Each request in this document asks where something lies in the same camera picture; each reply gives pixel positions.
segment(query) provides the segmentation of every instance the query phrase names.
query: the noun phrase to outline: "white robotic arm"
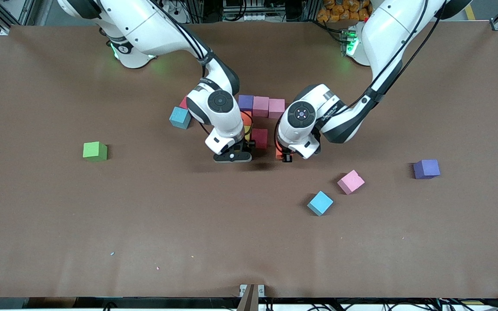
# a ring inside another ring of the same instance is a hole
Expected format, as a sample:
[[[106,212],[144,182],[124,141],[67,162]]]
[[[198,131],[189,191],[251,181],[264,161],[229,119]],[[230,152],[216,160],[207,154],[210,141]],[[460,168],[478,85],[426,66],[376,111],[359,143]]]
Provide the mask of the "white robotic arm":
[[[324,84],[306,87],[280,119],[277,140],[282,153],[297,152],[304,159],[320,152],[320,132],[332,143],[350,140],[366,117],[395,82],[409,42],[436,15],[459,12],[471,0],[385,0],[366,23],[346,35],[350,56],[372,69],[373,81],[362,96],[346,106]]]
[[[101,26],[115,57],[125,67],[139,68],[154,57],[185,50],[197,58],[206,77],[186,99],[192,116],[214,129],[205,140],[217,162],[251,161],[243,121],[233,95],[239,78],[194,33],[151,0],[57,0],[69,15]]]

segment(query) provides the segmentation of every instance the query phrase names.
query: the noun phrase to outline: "brown table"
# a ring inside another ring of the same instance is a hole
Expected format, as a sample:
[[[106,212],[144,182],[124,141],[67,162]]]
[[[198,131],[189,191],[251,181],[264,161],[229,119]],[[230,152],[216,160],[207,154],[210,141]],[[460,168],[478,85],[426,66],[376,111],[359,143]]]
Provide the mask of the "brown table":
[[[352,102],[371,79],[312,24],[193,29],[241,94],[291,101],[326,83]],[[270,297],[498,296],[498,32],[487,22],[441,23],[353,140],[292,164],[269,147],[217,165],[198,124],[170,125],[198,66],[180,51],[126,69],[94,27],[0,38],[0,296],[224,297],[241,283]],[[110,144],[109,161],[82,159],[93,140]],[[413,179],[423,158],[443,175]],[[343,195],[335,182],[352,169],[366,184]],[[320,190],[335,203],[317,217],[306,204]]]

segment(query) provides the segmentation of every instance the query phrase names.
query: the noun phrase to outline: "round joint cover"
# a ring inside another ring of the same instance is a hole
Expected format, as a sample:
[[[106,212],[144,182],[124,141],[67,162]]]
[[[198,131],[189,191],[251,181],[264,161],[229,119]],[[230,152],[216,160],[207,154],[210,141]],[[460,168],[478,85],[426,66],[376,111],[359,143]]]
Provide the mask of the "round joint cover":
[[[313,124],[316,111],[306,101],[298,101],[291,105],[287,111],[287,121],[294,128],[305,128]]]
[[[224,90],[214,91],[209,95],[208,104],[215,112],[230,112],[233,109],[233,97]]]

